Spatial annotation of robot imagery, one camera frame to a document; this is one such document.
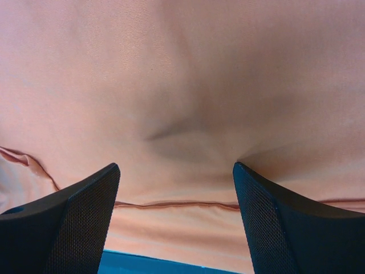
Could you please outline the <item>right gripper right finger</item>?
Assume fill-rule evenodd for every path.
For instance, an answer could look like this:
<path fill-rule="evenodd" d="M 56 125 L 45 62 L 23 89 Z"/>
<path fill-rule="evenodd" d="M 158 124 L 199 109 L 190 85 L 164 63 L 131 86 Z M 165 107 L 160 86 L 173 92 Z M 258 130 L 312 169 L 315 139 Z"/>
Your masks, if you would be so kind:
<path fill-rule="evenodd" d="M 244 164 L 233 179 L 255 273 L 364 273 L 364 214 L 325 205 Z"/>

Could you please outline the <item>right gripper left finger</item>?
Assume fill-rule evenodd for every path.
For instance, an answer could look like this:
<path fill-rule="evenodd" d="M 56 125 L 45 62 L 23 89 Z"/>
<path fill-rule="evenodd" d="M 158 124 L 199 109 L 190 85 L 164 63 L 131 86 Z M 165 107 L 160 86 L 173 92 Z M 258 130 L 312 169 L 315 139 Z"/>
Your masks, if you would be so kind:
<path fill-rule="evenodd" d="M 119 187 L 111 163 L 1 214 L 1 273 L 97 273 Z"/>

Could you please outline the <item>orange t-shirt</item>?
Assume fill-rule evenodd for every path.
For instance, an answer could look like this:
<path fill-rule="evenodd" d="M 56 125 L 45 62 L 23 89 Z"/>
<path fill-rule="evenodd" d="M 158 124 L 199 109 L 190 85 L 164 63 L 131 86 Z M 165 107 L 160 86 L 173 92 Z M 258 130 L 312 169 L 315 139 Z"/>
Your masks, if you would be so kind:
<path fill-rule="evenodd" d="M 363 1 L 1 2 L 1 211 L 114 162 L 107 249 L 252 273 L 237 161 L 364 211 Z"/>

